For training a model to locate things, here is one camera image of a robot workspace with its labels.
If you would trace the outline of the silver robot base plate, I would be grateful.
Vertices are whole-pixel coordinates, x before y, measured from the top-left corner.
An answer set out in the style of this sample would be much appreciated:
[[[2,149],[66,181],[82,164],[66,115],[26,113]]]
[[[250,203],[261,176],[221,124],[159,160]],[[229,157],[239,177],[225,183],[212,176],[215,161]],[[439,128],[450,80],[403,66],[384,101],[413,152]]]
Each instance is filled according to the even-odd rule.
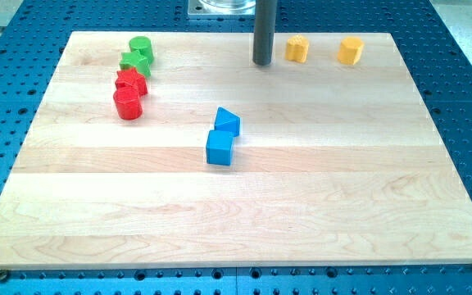
[[[241,16],[252,15],[255,0],[188,0],[190,16]]]

